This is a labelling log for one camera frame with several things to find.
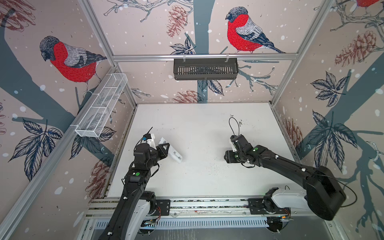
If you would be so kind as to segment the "white remote control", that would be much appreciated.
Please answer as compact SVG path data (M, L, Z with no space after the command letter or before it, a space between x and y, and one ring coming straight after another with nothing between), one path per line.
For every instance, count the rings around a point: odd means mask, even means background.
M164 138L161 138L159 141L159 144L168 144L168 143L169 142L166 141ZM182 159L183 159L182 155L172 145L169 146L168 156L171 157L173 160L175 160L179 164L182 162Z

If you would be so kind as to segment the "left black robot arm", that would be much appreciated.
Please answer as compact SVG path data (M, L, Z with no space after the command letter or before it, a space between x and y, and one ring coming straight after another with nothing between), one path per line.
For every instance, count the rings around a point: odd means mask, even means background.
M118 205L107 224L100 240L133 240L147 214L156 208L156 196L146 192L151 168L158 161L167 158L170 144L160 144L155 148L147 143L139 144L134 149L134 161L123 180L124 187Z

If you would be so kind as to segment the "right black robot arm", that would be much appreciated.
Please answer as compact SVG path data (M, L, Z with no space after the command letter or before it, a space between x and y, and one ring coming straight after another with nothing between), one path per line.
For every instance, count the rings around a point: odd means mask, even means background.
M345 202L346 194L328 168L302 165L261 145L253 147L243 135L232 135L230 142L232 149L224 156L228 164L269 169L302 187L302 191L292 192L270 189L264 196L268 212L273 213L275 208L309 209L321 219L331 221Z

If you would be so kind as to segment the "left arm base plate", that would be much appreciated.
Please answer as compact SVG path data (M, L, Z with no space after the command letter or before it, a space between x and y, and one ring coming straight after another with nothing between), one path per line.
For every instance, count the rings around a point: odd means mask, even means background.
M169 216L171 201L170 200L151 200L150 210L147 216Z

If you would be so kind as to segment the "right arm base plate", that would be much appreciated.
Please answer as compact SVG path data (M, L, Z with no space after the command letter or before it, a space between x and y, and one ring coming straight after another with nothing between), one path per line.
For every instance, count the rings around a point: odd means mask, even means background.
M248 199L248 208L251 215L290 215L290 208L280 208L272 200L253 198Z

